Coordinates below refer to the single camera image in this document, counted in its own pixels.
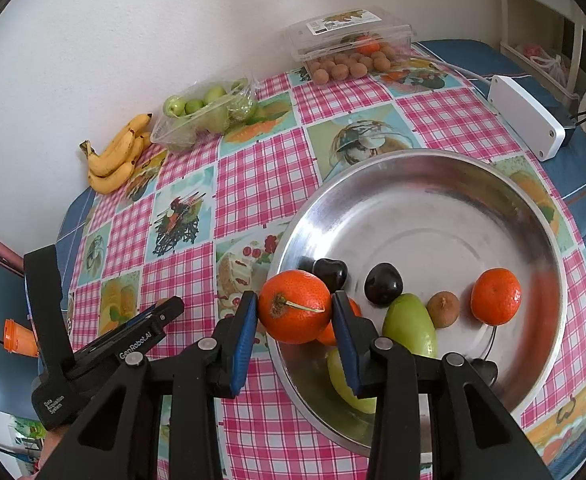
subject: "silver rivet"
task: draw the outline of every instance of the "silver rivet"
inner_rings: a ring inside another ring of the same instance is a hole
[[[129,366],[140,366],[142,359],[144,359],[144,355],[141,352],[131,352],[124,358],[124,362]]]
[[[393,341],[388,337],[378,337],[375,339],[375,348],[378,350],[390,350],[393,348]]]
[[[198,341],[200,350],[212,350],[217,346],[217,341],[212,337],[204,337]]]
[[[446,362],[451,366],[461,366],[464,364],[464,358],[460,354],[451,352],[446,356]]]

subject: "clear plastic bag of green fruit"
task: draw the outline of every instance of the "clear plastic bag of green fruit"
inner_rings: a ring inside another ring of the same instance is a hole
[[[170,152],[185,153],[224,135],[254,115],[256,89],[252,76],[233,78],[230,73],[189,86],[164,101],[151,142]]]

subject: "white cable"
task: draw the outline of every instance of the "white cable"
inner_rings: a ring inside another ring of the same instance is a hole
[[[467,70],[467,69],[462,68],[460,66],[454,65],[452,63],[447,63],[446,61],[435,59],[434,57],[415,56],[413,54],[410,54],[410,56],[407,56],[407,57],[410,57],[411,59],[422,59],[425,61],[430,61],[431,63],[447,66],[449,68],[452,68],[453,70],[457,70],[461,74],[464,74],[466,76],[472,77],[473,79],[477,79],[478,81],[481,81],[486,86],[490,86],[490,81],[486,77],[482,77],[481,75],[476,74],[475,72],[471,72],[470,70]]]

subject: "stainless steel basin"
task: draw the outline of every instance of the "stainless steel basin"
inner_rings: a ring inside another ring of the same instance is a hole
[[[477,277],[506,267],[522,286],[515,318],[500,326],[490,352],[499,369],[494,391],[518,416],[546,381],[564,334],[567,287],[553,232],[531,199],[492,167],[436,150],[405,150],[371,158],[326,182],[298,212],[278,245],[269,275],[298,267],[302,257],[347,263],[348,295],[378,332],[386,311],[363,292],[369,270],[392,263],[404,291],[424,303],[436,292],[458,295],[462,313],[438,330],[439,357],[457,351],[486,353],[490,329],[470,314],[468,298]],[[373,415],[351,408],[331,386],[327,348],[318,342],[269,349],[295,406],[332,441],[367,455]],[[422,460],[431,437],[428,406],[420,398]]]

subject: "bunch of bananas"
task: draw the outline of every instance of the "bunch of bananas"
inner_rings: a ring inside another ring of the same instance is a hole
[[[114,137],[101,155],[85,140],[80,149],[89,163],[89,186],[99,194],[109,194],[126,183],[140,155],[151,145],[151,133],[144,131],[151,114],[132,118]]]

